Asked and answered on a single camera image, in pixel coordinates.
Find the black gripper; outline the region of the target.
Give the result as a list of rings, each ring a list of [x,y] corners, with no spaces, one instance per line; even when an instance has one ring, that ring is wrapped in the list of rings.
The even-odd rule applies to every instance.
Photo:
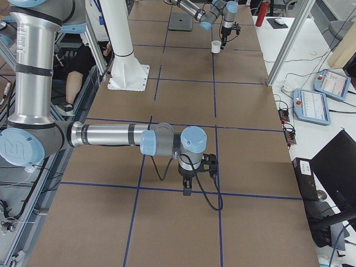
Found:
[[[192,179],[198,173],[197,170],[186,170],[182,166],[178,166],[179,174],[183,177],[183,195],[190,196],[192,192]]]
[[[226,28],[226,27],[222,27],[221,28],[221,50],[223,50],[226,46],[227,43],[227,38],[228,36],[231,35],[231,27],[230,28]]]

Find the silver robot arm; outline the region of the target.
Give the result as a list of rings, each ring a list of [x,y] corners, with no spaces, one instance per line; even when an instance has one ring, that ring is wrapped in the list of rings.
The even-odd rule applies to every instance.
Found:
[[[84,1],[11,1],[17,22],[16,100],[1,133],[1,156],[26,167],[69,147],[137,146],[144,155],[178,159],[183,193],[203,170],[206,133],[190,126],[175,132],[171,125],[90,125],[56,121],[50,115],[55,35],[63,26],[86,30]]]
[[[220,23],[220,49],[223,50],[228,42],[233,41],[241,31],[241,26],[234,21],[238,12],[237,1],[211,1],[210,10],[206,12],[192,1],[164,1],[164,3],[177,6],[200,23],[205,31],[212,29],[215,21],[221,17]]]

